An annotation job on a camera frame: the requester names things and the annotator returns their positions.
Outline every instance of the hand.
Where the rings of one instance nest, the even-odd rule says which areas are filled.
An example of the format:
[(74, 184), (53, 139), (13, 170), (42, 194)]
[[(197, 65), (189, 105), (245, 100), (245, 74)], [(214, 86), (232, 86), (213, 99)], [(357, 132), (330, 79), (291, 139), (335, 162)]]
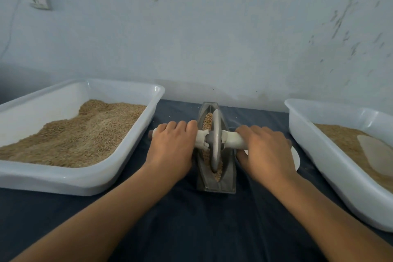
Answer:
[(158, 168), (175, 182), (181, 180), (191, 169), (197, 132), (195, 120), (160, 124), (151, 141), (145, 164)]
[(256, 125), (242, 125), (236, 131), (248, 146), (248, 155), (238, 150), (237, 159), (254, 180), (273, 192), (283, 181), (297, 178), (290, 145), (282, 132)]

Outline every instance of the pile of grain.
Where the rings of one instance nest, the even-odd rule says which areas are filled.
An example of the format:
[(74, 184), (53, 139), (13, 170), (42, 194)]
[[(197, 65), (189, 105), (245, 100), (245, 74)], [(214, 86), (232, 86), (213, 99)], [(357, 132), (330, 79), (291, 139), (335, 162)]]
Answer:
[[(203, 121), (202, 130), (211, 130), (212, 122), (213, 122), (213, 113), (206, 114), (206, 117)], [(205, 164), (210, 166), (210, 151), (209, 150), (202, 150), (202, 154), (203, 154), (203, 160), (205, 161)], [(222, 160), (220, 160), (220, 162), (219, 162), (217, 173), (214, 173), (214, 178), (217, 180), (217, 182), (220, 181), (221, 174), (222, 174)]]
[(72, 119), (49, 122), (36, 134), (0, 148), (1, 160), (70, 168), (109, 157), (146, 106), (90, 100)]
[(370, 135), (367, 135), (366, 133), (359, 130), (345, 128), (340, 125), (315, 125), (342, 151), (344, 151), (346, 155), (348, 155), (359, 167), (361, 167), (363, 171), (370, 175), (373, 180), (375, 180), (379, 185), (393, 193), (393, 178), (378, 173), (371, 167), (359, 143), (358, 135)]

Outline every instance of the electrical wire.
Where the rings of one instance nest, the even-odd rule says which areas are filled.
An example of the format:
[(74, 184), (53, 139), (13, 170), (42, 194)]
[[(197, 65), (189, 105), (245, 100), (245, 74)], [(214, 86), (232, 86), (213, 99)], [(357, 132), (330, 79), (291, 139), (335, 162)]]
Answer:
[(11, 22), (10, 22), (10, 24), (9, 24), (8, 41), (7, 41), (7, 44), (6, 44), (5, 48), (4, 48), (4, 50), (3, 50), (3, 51), (1, 52), (1, 54), (0, 54), (0, 63), (1, 63), (1, 61), (2, 61), (2, 59), (3, 59), (3, 57), (4, 57), (4, 55), (6, 54), (8, 48), (9, 48), (9, 45), (11, 44), (12, 26), (13, 26), (13, 24), (14, 24), (15, 15), (16, 15), (16, 13), (17, 13), (17, 9), (18, 9), (19, 4), (20, 4), (21, 1), (22, 1), (22, 0), (18, 0), (17, 3), (15, 4), (14, 11), (13, 11), (12, 17), (11, 17)]

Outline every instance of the table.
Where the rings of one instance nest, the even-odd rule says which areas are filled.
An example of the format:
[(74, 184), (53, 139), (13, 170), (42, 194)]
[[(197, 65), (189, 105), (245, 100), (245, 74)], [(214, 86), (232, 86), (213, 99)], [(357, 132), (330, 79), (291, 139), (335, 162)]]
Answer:
[[(149, 125), (198, 117), (200, 104), (161, 100)], [(230, 130), (241, 124), (282, 131), (300, 156), (299, 174), (348, 211), (288, 132), (287, 113), (221, 107)], [(147, 131), (115, 186), (144, 163)], [(321, 251), (294, 217), (237, 166), (235, 195), (195, 190), (196, 168), (130, 230), (110, 261), (318, 261)], [(0, 261), (8, 261), (103, 195), (79, 197), (0, 189)], [(373, 229), (393, 244), (393, 234)]]

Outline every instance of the white wall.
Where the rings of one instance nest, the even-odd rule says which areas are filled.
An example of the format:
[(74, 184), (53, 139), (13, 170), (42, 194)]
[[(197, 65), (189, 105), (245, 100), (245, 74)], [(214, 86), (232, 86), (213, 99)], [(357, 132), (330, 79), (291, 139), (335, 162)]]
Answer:
[[(180, 101), (281, 111), (297, 97), (393, 114), (393, 0), (51, 1), (22, 1), (0, 100), (101, 77), (156, 82)], [(15, 2), (0, 0), (0, 49)]]

